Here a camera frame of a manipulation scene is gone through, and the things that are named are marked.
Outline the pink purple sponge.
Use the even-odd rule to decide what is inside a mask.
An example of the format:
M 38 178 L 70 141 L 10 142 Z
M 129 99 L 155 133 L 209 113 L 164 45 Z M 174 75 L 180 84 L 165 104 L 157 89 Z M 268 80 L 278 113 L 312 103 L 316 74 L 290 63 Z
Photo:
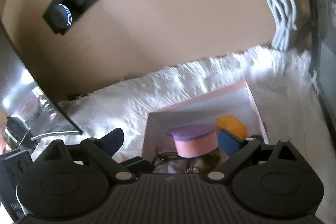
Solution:
M 167 133 L 175 145 L 177 154 L 194 158 L 218 148 L 218 137 L 214 124 L 189 124 L 170 129 Z

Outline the orange soft toy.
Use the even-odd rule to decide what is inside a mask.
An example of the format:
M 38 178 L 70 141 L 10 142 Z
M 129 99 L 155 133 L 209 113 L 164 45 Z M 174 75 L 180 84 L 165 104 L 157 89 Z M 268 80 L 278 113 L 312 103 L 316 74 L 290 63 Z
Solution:
M 221 129 L 228 130 L 240 139 L 247 138 L 246 126 L 240 122 L 235 116 L 225 115 L 216 120 L 216 133 Z

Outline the pink storage box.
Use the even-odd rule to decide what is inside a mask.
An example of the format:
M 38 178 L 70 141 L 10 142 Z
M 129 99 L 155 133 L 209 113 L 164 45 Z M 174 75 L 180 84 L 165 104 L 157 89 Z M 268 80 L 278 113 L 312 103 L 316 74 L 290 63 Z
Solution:
M 261 135 L 269 144 L 262 118 L 246 81 L 176 103 L 149 113 L 141 156 L 148 161 L 158 153 L 175 149 L 167 132 L 188 124 L 211 124 L 222 116 L 232 115 L 247 128 L 247 135 Z

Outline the white textured cloth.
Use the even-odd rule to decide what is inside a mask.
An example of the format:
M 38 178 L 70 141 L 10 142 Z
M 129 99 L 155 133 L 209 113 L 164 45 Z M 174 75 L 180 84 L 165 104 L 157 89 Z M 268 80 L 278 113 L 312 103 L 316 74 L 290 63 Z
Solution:
M 246 80 L 270 141 L 290 140 L 322 180 L 325 194 L 317 217 L 335 223 L 335 149 L 317 98 L 316 76 L 309 73 L 310 61 L 307 51 L 282 53 L 257 46 L 121 81 L 61 102 L 83 130 L 62 140 L 77 144 L 119 127 L 125 140 L 114 158 L 123 161 L 142 153 L 149 113 Z

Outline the black television screen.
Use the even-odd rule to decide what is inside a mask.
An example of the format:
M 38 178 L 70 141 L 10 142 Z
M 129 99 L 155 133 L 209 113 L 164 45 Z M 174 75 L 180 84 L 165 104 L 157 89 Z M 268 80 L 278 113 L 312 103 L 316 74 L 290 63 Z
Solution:
M 42 138 L 83 131 L 42 91 L 1 26 L 1 128 L 14 148 L 32 152 Z

